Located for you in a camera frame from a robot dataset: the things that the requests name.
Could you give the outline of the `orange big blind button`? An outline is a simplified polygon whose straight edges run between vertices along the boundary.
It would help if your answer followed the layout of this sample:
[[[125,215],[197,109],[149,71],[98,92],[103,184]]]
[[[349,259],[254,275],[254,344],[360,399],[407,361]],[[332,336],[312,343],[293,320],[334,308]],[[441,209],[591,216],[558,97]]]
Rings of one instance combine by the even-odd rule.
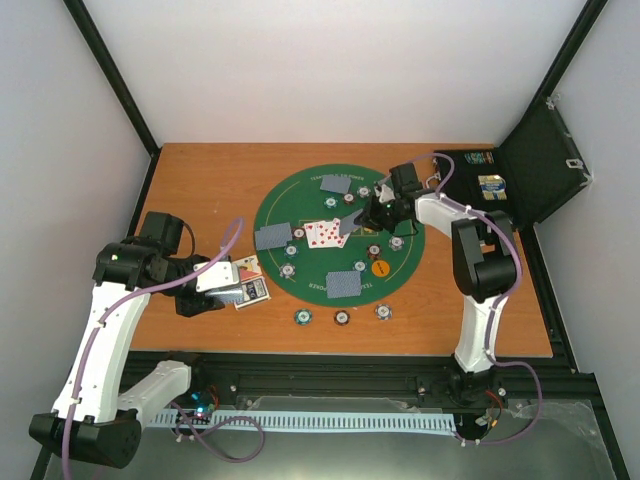
[[[371,272],[378,278],[385,278],[390,275],[391,266],[387,261],[377,259],[372,262]]]

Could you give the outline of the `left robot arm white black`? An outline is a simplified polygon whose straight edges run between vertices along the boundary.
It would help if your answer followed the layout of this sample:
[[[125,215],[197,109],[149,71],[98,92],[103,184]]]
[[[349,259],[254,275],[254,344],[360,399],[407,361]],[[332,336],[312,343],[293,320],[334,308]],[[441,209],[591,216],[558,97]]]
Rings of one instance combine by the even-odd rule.
[[[71,464],[85,462],[126,467],[141,434],[171,401],[201,400],[208,378],[194,368],[192,354],[175,353],[160,361],[125,392],[119,390],[133,334],[150,298],[174,299],[178,314],[191,317],[219,310],[219,294],[240,283],[229,252],[239,239],[243,218],[227,229],[212,258],[177,251],[186,223],[149,212],[137,235],[107,244],[97,255],[90,314],[69,376],[50,412],[33,416],[29,434],[61,460],[64,478]]]

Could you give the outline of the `grey card box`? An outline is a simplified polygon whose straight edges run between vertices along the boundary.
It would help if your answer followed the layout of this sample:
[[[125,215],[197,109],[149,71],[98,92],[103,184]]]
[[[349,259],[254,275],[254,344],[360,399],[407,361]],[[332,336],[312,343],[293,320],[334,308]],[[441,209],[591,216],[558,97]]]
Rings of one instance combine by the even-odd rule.
[[[223,304],[234,304],[244,300],[244,289],[242,286],[232,286],[224,289],[211,289],[205,292],[208,298],[214,298]]]

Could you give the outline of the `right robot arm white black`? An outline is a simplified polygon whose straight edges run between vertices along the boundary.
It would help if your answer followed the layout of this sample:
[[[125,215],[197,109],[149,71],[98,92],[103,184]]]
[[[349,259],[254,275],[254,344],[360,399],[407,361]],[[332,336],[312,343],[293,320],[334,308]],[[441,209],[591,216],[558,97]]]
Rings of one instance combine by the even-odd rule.
[[[372,197],[354,223],[392,233],[406,220],[430,226],[451,240],[455,284],[463,296],[463,319],[447,390],[457,404],[469,405],[493,384],[500,318],[519,287],[522,264],[511,224],[502,212],[482,213],[440,193],[419,198]]]

